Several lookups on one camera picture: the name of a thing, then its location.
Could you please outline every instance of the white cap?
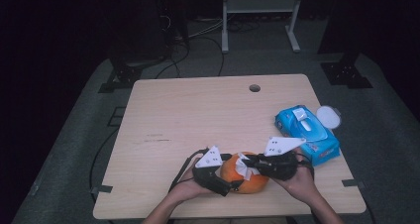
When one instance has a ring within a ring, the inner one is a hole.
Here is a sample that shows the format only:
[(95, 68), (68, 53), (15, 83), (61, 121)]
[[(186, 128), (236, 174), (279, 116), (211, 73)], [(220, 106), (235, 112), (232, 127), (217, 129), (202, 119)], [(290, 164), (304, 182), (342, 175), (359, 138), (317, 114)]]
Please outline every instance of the white cap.
[(318, 108), (316, 117), (324, 127), (329, 129), (337, 128), (341, 124), (340, 113), (330, 106), (321, 106)]

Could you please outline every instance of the person's left hand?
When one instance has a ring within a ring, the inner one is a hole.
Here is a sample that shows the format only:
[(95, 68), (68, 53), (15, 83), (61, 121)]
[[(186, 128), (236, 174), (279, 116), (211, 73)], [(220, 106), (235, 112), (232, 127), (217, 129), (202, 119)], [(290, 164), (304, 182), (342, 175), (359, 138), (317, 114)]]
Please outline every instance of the person's left hand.
[(192, 168), (198, 162), (198, 160), (199, 158), (195, 159), (192, 165), (179, 180), (178, 184), (169, 193), (180, 202), (195, 198), (201, 194), (214, 193), (213, 191), (202, 187), (200, 184), (194, 181)]

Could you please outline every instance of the white shelf frame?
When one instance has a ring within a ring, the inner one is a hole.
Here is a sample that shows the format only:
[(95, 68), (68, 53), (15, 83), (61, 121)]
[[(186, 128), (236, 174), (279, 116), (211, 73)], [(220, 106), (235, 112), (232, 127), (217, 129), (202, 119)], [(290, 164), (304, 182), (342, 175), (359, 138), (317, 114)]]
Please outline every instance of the white shelf frame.
[(281, 13), (291, 12), (289, 25), (285, 26), (286, 34), (295, 53), (300, 46), (294, 36), (294, 26), (301, 0), (223, 0), (222, 52), (229, 51), (228, 14), (232, 13)]

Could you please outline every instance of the hole in table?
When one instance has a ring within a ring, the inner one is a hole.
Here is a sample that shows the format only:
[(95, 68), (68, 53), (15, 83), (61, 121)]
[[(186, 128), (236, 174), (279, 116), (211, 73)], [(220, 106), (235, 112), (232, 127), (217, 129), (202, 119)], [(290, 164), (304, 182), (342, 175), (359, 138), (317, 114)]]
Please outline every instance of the hole in table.
[(259, 85), (257, 85), (257, 84), (251, 84), (251, 86), (250, 86), (250, 91), (251, 92), (260, 92), (260, 90), (262, 90), (262, 89), (260, 88)]

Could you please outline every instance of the metal shelf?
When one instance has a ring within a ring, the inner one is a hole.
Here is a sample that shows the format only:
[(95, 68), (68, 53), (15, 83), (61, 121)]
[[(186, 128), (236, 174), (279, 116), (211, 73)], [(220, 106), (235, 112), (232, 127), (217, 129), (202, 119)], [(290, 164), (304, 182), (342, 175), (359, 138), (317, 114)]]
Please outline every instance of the metal shelf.
[(227, 13), (293, 12), (296, 0), (227, 0)]

